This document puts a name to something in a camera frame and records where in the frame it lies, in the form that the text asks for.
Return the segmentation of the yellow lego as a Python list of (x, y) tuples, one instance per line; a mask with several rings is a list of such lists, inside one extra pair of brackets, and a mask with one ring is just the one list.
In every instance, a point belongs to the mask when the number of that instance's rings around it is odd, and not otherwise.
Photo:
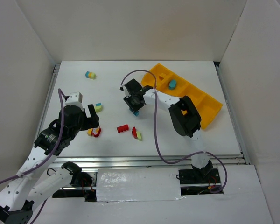
[(93, 136), (93, 129), (92, 128), (87, 130), (87, 135), (88, 136)]

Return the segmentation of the red half round lego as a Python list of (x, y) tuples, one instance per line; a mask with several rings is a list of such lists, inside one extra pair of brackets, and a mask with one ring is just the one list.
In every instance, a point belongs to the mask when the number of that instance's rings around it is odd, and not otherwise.
[(133, 128), (132, 128), (132, 136), (133, 136), (135, 139), (138, 138), (138, 136), (137, 136), (137, 131), (136, 131), (136, 127), (133, 127)]

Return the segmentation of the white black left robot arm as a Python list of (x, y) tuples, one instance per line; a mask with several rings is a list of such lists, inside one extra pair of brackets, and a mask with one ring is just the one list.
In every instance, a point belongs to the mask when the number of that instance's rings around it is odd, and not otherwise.
[(0, 221), (5, 224), (26, 224), (35, 209), (60, 188), (91, 186), (92, 177), (75, 163), (64, 163), (40, 184), (43, 172), (70, 145), (80, 131), (99, 126), (99, 117), (93, 105), (85, 109), (67, 105), (59, 117), (43, 130), (35, 141), (30, 155), (16, 175), (7, 179), (8, 185), (0, 192)]

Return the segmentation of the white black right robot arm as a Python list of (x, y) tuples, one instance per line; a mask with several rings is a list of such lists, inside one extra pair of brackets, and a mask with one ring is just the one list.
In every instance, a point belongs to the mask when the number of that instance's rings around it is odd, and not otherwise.
[[(124, 102), (128, 105), (132, 113), (137, 113), (145, 105), (154, 105), (154, 141), (157, 154), (160, 159), (168, 164), (175, 165), (188, 158), (192, 161), (192, 168), (199, 178), (206, 178), (213, 169), (212, 162), (207, 153), (202, 150), (199, 143), (199, 131), (201, 129), (201, 116), (188, 96), (174, 97), (162, 93), (152, 86), (141, 84), (132, 79), (119, 88), (125, 93)], [(157, 110), (161, 109), (169, 113), (174, 130), (182, 137), (187, 137), (195, 141), (199, 149), (176, 161), (168, 161), (162, 155), (157, 140)]]

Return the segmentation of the blue frog lego brick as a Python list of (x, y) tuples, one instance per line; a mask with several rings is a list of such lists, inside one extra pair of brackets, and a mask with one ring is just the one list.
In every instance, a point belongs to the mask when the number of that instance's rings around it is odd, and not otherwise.
[(176, 80), (171, 80), (168, 84), (168, 88), (170, 90), (174, 90), (176, 88), (176, 86), (177, 86), (177, 81)]

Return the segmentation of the red flower lego brick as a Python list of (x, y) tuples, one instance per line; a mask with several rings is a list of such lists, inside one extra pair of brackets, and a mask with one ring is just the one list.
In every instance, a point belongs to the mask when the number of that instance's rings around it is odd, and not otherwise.
[(91, 136), (97, 138), (101, 133), (101, 127), (93, 128), (91, 132)]

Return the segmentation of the red rectangular lego brick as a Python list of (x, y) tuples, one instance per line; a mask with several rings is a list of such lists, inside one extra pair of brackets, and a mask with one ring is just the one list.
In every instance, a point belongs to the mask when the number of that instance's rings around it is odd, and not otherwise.
[(125, 131), (128, 131), (128, 130), (129, 130), (128, 124), (117, 127), (117, 132), (118, 133), (122, 133), (122, 132), (125, 132)]

